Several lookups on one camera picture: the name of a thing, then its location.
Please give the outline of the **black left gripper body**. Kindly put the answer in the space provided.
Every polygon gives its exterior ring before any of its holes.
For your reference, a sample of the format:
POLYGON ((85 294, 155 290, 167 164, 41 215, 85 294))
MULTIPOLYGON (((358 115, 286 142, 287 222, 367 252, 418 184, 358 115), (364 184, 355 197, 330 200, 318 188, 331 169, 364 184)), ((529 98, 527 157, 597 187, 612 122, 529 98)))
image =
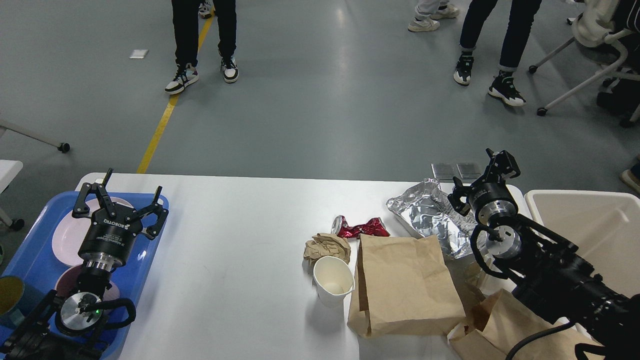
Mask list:
POLYGON ((89 261, 93 255, 103 254, 113 259, 114 265, 126 265, 135 243, 135 237, 142 232, 143 224, 137 219, 125 223, 126 216, 109 219, 102 212, 91 216, 89 230, 83 239, 77 255, 89 261))

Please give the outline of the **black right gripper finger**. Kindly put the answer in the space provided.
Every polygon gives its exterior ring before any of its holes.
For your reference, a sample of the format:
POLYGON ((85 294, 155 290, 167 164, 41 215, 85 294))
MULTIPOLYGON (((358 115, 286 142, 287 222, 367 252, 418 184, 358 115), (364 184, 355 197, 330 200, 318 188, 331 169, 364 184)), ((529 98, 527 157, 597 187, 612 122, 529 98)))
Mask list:
POLYGON ((471 207, 468 197, 470 196, 473 185, 467 184, 465 185, 461 178, 454 176, 452 178, 453 181, 453 189, 450 194, 448 194, 447 199, 455 212, 457 214, 462 215, 463 217, 469 215, 473 212, 473 208, 471 207))
POLYGON ((479 183, 505 185, 506 180, 518 178, 521 175, 516 159, 507 150, 494 152, 491 148, 486 148, 486 153, 489 156, 489 164, 477 179, 479 183))

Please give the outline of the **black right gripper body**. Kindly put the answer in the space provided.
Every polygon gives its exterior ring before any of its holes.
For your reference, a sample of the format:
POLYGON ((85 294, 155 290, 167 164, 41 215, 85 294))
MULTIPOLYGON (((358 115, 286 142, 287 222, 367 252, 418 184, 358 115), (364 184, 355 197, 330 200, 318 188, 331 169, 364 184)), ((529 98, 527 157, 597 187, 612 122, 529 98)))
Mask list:
POLYGON ((467 201, 476 221, 485 226, 494 226, 499 219, 515 217, 519 212, 514 197, 504 183, 473 184, 467 201))

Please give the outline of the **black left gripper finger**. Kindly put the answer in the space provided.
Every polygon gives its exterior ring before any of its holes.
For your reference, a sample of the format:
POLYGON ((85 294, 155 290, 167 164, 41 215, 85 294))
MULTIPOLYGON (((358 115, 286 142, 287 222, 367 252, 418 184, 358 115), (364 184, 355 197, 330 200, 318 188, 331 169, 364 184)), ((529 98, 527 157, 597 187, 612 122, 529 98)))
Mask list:
POLYGON ((117 213, 115 205, 106 191, 106 185, 113 173, 113 168, 108 168, 102 182, 89 183, 85 182, 80 191, 78 191, 77 200, 71 210, 71 216, 75 219, 90 218, 90 207, 87 205, 87 196, 94 195, 98 201, 100 209, 106 209, 107 217, 115 219, 117 213))
POLYGON ((160 203, 160 196, 162 194, 163 187, 158 186, 151 203, 141 209, 134 209, 131 214, 127 216, 128 232, 136 237, 139 234, 144 235, 148 240, 154 240, 167 221, 169 216, 169 210, 164 208, 160 203), (155 217, 155 222, 149 226, 143 224, 143 219, 146 217, 155 217))

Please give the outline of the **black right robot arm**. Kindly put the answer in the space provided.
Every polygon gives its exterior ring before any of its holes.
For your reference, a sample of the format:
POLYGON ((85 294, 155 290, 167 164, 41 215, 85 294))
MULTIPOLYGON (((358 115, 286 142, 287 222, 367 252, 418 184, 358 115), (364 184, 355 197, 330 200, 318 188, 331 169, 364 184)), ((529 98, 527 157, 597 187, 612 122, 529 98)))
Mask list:
POLYGON ((639 358, 639 296, 619 294, 594 274, 594 267, 578 255, 578 246, 562 235, 519 214, 506 180, 521 175, 507 150, 487 148, 489 164, 466 186, 453 177, 448 201, 458 214, 473 213, 476 225, 470 247, 482 270, 516 285, 512 294, 548 323, 567 318, 564 325, 534 333, 517 342, 506 358, 511 360, 526 345, 568 330, 578 324, 597 341, 574 346, 574 355, 606 360, 639 358))

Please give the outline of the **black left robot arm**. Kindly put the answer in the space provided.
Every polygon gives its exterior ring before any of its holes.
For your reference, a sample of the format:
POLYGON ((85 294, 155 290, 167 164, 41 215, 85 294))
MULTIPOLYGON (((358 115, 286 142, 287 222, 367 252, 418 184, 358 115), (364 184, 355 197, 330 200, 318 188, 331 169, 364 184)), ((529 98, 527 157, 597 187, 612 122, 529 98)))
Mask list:
POLYGON ((169 217, 154 194, 100 182, 52 198, 2 278, 25 285, 1 312, 5 360, 108 360, 119 356, 169 217))

